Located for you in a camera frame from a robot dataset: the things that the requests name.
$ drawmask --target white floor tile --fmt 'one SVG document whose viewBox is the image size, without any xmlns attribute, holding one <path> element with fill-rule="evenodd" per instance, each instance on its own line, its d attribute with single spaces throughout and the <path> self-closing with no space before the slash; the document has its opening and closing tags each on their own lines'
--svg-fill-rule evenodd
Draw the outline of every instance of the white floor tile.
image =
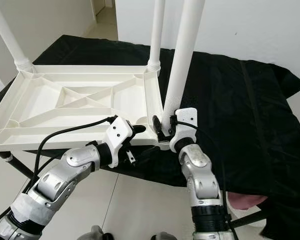
<svg viewBox="0 0 300 240">
<path fill-rule="evenodd" d="M 91 39 L 118 40 L 118 29 L 115 8 L 105 7 L 96 16 L 95 27 L 85 36 Z"/>
<path fill-rule="evenodd" d="M 35 164 L 35 154 L 16 151 L 13 153 L 30 169 Z M 42 165 L 48 157 L 42 157 Z M 57 164 L 55 160 L 46 170 Z M 40 239 L 75 240 L 88 233 L 92 225 L 102 226 L 115 187 L 118 174 L 99 170 L 78 184 L 72 195 L 43 230 Z M 15 199 L 26 182 L 26 177 L 0 158 L 0 214 Z"/>
<path fill-rule="evenodd" d="M 116 9 L 114 7 L 105 7 L 96 15 L 96 22 L 116 25 Z"/>
<path fill-rule="evenodd" d="M 26 179 L 0 157 L 0 214 L 14 201 Z"/>
<path fill-rule="evenodd" d="M 253 227 L 253 226 L 241 226 L 235 229 L 239 240 L 264 240 L 262 236 L 260 236 L 260 232 L 262 231 L 262 227 Z"/>
<path fill-rule="evenodd" d="M 108 23 L 97 23 L 96 26 L 87 34 L 86 37 L 91 39 L 108 39 L 112 41 L 117 41 L 117 26 Z"/>
<path fill-rule="evenodd" d="M 90 232 L 91 226 L 102 226 L 117 176 L 117 173 L 99 170 L 80 182 L 40 239 L 75 240 Z"/>
<path fill-rule="evenodd" d="M 119 175 L 104 232 L 115 240 L 150 240 L 159 232 L 191 239 L 193 223 L 186 188 Z"/>
</svg>

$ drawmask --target tiled floor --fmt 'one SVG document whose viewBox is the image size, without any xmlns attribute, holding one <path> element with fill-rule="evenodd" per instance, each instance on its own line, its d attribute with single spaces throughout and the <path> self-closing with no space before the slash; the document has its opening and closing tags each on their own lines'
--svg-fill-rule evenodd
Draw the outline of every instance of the tiled floor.
<svg viewBox="0 0 300 240">
<path fill-rule="evenodd" d="M 118 40 L 116 15 L 104 8 L 97 25 L 86 36 Z M 14 153 L 29 168 L 35 155 Z M 26 178 L 0 159 L 0 213 L 14 200 Z M 75 240 L 99 225 L 116 240 L 150 240 L 158 232 L 174 234 L 178 240 L 192 239 L 193 223 L 186 188 L 149 182 L 100 170 L 82 181 L 44 229 L 43 240 Z M 261 228 L 237 228 L 240 240 L 262 240 Z"/>
<path fill-rule="evenodd" d="M 96 16 L 95 27 L 85 37 L 117 41 L 118 29 L 115 9 L 111 7 L 102 9 Z"/>
</svg>

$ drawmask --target black metal leg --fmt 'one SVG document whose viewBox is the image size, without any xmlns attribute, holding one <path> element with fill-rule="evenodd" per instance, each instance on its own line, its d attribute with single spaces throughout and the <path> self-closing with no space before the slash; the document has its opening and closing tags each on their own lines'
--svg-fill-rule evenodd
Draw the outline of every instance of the black metal leg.
<svg viewBox="0 0 300 240">
<path fill-rule="evenodd" d="M 24 165 L 21 161 L 19 161 L 15 156 L 12 155 L 12 159 L 8 160 L 7 163 L 9 163 L 11 166 L 13 166 L 15 169 L 17 169 L 19 172 L 21 172 L 23 175 L 25 175 L 27 178 L 32 179 L 34 172 L 31 171 L 26 165 Z"/>
<path fill-rule="evenodd" d="M 265 211 L 265 210 L 257 211 L 248 216 L 244 216 L 242 218 L 236 219 L 232 221 L 231 224 L 234 228 L 238 228 L 247 224 L 255 223 L 260 220 L 266 219 L 270 214 L 271 213 L 269 211 Z"/>
</svg>

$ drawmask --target doorway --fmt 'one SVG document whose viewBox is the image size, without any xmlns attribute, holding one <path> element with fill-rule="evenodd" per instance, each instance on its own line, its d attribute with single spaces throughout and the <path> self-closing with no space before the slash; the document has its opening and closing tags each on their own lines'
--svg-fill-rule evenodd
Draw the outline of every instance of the doorway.
<svg viewBox="0 0 300 240">
<path fill-rule="evenodd" d="M 93 39 L 118 40 L 115 0 L 91 0 L 96 26 L 86 35 Z"/>
</svg>

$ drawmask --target white plastic leg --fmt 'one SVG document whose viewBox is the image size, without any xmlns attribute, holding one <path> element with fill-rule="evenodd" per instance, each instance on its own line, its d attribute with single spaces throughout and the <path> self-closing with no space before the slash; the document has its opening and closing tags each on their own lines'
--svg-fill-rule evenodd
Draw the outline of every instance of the white plastic leg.
<svg viewBox="0 0 300 240">
<path fill-rule="evenodd" d="M 103 239 L 103 232 L 101 228 L 97 225 L 92 226 L 91 232 L 88 232 L 81 237 L 79 237 L 77 240 L 102 240 Z"/>
<path fill-rule="evenodd" d="M 18 71 L 33 72 L 32 63 L 25 56 L 19 44 L 17 43 L 17 40 L 13 35 L 13 33 L 11 32 L 7 21 L 2 15 L 1 10 L 0 10 L 0 35 L 14 59 L 14 64 L 16 66 L 16 69 Z"/>
<path fill-rule="evenodd" d="M 185 0 L 183 4 L 162 116 L 162 131 L 165 135 L 168 135 L 171 127 L 170 116 L 180 108 L 204 5 L 205 0 Z"/>
<path fill-rule="evenodd" d="M 155 240 L 177 240 L 175 236 L 166 233 L 165 231 L 160 232 L 155 236 Z"/>
<path fill-rule="evenodd" d="M 166 0 L 155 0 L 154 16 L 151 35 L 150 57 L 147 65 L 148 71 L 159 73 L 160 67 L 160 48 L 162 28 L 164 24 Z"/>
</svg>

